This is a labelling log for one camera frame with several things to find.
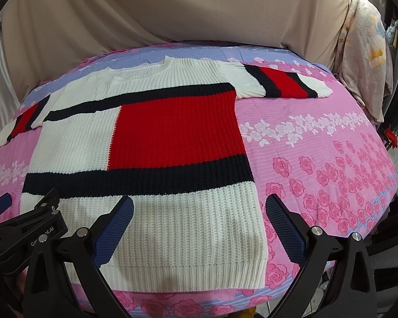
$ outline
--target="knit sweater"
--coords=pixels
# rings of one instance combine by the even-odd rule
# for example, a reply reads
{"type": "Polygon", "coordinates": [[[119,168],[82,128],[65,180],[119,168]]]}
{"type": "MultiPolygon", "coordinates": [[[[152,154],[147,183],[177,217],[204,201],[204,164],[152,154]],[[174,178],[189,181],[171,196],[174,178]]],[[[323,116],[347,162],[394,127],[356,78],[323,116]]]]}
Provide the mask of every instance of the knit sweater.
{"type": "Polygon", "coordinates": [[[0,146],[42,126],[21,213],[55,187],[68,233],[133,198],[134,218],[101,267],[112,289],[256,289],[268,250],[234,101],[330,93],[297,73],[166,57],[71,82],[7,125],[0,146]]]}

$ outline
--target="black stripe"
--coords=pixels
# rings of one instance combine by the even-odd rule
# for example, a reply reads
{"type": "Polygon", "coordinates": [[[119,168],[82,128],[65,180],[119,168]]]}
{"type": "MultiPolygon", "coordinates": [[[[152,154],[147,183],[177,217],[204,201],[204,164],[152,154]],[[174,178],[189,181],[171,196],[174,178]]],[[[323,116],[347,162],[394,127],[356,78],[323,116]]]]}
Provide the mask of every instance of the black stripe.
{"type": "Polygon", "coordinates": [[[35,119],[38,117],[40,112],[43,111],[44,107],[46,106],[47,102],[49,101],[49,98],[50,98],[50,95],[48,95],[47,97],[43,98],[41,101],[38,102],[37,107],[36,107],[33,115],[31,116],[31,118],[27,122],[27,125],[25,127],[26,131],[32,129],[31,125],[33,124],[35,119]]]}
{"type": "Polygon", "coordinates": [[[23,115],[23,113],[20,114],[20,115],[16,118],[15,126],[14,126],[14,128],[12,129],[12,131],[10,132],[9,136],[8,136],[7,139],[6,139],[7,142],[10,142],[11,139],[13,139],[12,133],[14,132],[15,128],[18,126],[19,122],[21,121],[22,115],[23,115]]]}
{"type": "Polygon", "coordinates": [[[281,91],[261,69],[256,65],[244,64],[246,71],[257,79],[259,84],[265,89],[266,98],[280,98],[281,91]]]}
{"type": "Polygon", "coordinates": [[[45,118],[45,121],[59,121],[79,113],[95,113],[96,111],[117,108],[121,105],[142,103],[150,100],[185,96],[210,96],[234,90],[231,84],[222,82],[208,85],[187,85],[143,92],[124,93],[102,100],[86,101],[85,103],[80,103],[58,111],[51,111],[45,118]]]}
{"type": "Polygon", "coordinates": [[[304,84],[302,82],[302,80],[299,78],[297,73],[288,73],[286,72],[286,75],[295,80],[296,83],[298,84],[298,86],[300,88],[302,88],[307,94],[308,94],[308,98],[318,98],[318,94],[316,91],[312,90],[311,88],[309,88],[306,84],[304,84]]]}
{"type": "Polygon", "coordinates": [[[23,192],[46,195],[56,188],[61,198],[116,195],[168,195],[253,181],[246,155],[200,164],[153,169],[95,170],[74,174],[28,173],[23,192]]]}

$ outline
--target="metal screw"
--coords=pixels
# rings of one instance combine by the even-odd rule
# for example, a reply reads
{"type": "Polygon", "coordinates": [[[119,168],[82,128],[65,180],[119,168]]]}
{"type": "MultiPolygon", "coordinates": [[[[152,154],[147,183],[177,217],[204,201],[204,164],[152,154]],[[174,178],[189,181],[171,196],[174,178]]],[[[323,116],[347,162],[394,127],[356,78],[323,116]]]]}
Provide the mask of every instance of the metal screw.
{"type": "Polygon", "coordinates": [[[79,237],[85,237],[85,236],[87,235],[88,232],[89,232],[89,231],[88,231],[87,228],[81,227],[81,228],[77,231],[77,235],[78,235],[79,237]]]}
{"type": "Polygon", "coordinates": [[[352,237],[353,237],[353,239],[355,239],[355,240],[358,241],[358,242],[362,239],[361,234],[360,234],[360,233],[357,233],[357,232],[354,232],[354,233],[352,234],[352,237]]]}
{"type": "Polygon", "coordinates": [[[46,240],[47,240],[47,235],[40,235],[40,237],[38,237],[39,242],[45,242],[46,240]]]}
{"type": "Polygon", "coordinates": [[[311,228],[311,232],[315,235],[322,235],[323,234],[323,230],[318,227],[318,226],[314,226],[313,228],[311,228]]]}

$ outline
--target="ribbed knit fabric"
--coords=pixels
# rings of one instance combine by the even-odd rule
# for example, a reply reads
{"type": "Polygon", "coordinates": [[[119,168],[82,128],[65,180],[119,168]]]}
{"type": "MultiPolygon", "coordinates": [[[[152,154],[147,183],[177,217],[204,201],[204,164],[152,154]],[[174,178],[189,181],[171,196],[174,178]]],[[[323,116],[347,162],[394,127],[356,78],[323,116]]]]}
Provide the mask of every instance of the ribbed knit fabric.
{"type": "MultiPolygon", "coordinates": [[[[112,289],[262,288],[266,234],[234,102],[331,92],[306,81],[240,63],[167,57],[71,82],[0,135],[1,145],[43,126],[21,212],[55,187],[73,233],[129,195],[134,218],[101,267],[112,289]]],[[[76,281],[74,271],[70,278],[76,281]]]]}

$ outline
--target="pink floral bedsheet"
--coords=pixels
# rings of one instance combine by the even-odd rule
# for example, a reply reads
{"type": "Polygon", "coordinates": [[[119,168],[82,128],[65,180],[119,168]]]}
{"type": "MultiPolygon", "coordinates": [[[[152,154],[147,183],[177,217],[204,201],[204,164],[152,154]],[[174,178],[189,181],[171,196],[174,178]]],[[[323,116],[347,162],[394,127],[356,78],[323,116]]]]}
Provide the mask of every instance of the pink floral bedsheet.
{"type": "MultiPolygon", "coordinates": [[[[255,178],[268,240],[266,287],[157,294],[116,290],[117,297],[133,317],[224,315],[282,295],[299,267],[289,261],[265,215],[263,203],[269,194],[278,194],[287,208],[300,213],[310,226],[319,225],[327,233],[338,236],[358,231],[364,237],[382,216],[398,188],[395,167],[374,127],[330,73],[293,53],[288,54],[290,60],[287,60],[286,53],[254,47],[256,56],[245,59],[246,51],[237,49],[239,55],[236,56],[231,51],[233,48],[241,47],[224,49],[231,56],[226,56],[225,60],[300,72],[324,80],[333,90],[332,96],[324,99],[242,99],[236,102],[239,129],[255,178]]],[[[174,56],[168,51],[163,54],[174,56]]],[[[182,55],[177,57],[194,57],[182,55]]],[[[115,58],[118,60],[121,56],[130,56],[130,51],[119,52],[115,58]]],[[[19,213],[24,176],[39,133],[40,128],[20,134],[0,148],[0,195],[10,192],[14,200],[1,220],[19,213]]],[[[82,305],[89,307],[81,286],[74,285],[74,289],[82,305]]]]}

